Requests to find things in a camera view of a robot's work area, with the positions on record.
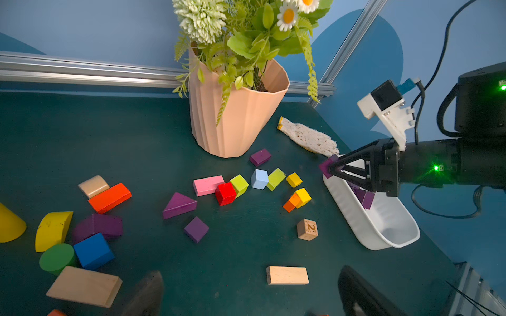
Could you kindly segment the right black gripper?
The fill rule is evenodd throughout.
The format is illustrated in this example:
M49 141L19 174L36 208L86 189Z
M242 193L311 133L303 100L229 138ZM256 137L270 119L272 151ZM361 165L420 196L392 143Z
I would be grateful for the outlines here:
M351 163L362 160L362 167ZM399 145L393 139L380 139L342 155L328 165L328 172L370 192L399 196Z

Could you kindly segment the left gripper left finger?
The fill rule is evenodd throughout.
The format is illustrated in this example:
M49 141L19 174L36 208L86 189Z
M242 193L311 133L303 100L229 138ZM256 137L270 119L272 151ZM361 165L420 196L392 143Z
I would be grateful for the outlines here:
M159 315L164 296L160 271L149 272L138 284L132 298L122 307L120 315Z

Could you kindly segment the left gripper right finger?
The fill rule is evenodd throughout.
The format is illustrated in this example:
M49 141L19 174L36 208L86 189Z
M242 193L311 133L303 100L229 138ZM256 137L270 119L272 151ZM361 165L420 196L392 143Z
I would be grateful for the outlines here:
M348 265L339 274L338 289L345 315L407 315Z

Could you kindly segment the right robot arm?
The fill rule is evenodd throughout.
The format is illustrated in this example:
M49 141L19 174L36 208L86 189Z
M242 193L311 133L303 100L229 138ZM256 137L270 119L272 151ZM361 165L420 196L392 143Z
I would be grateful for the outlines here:
M390 197L403 183L440 188L463 184L505 188L505 64L461 75L437 112L444 128L447 108L455 105L455 127L445 138L408 143L412 110L391 80L359 103L367 117L383 119L391 138L376 140L322 165L326 177L337 176L370 192Z

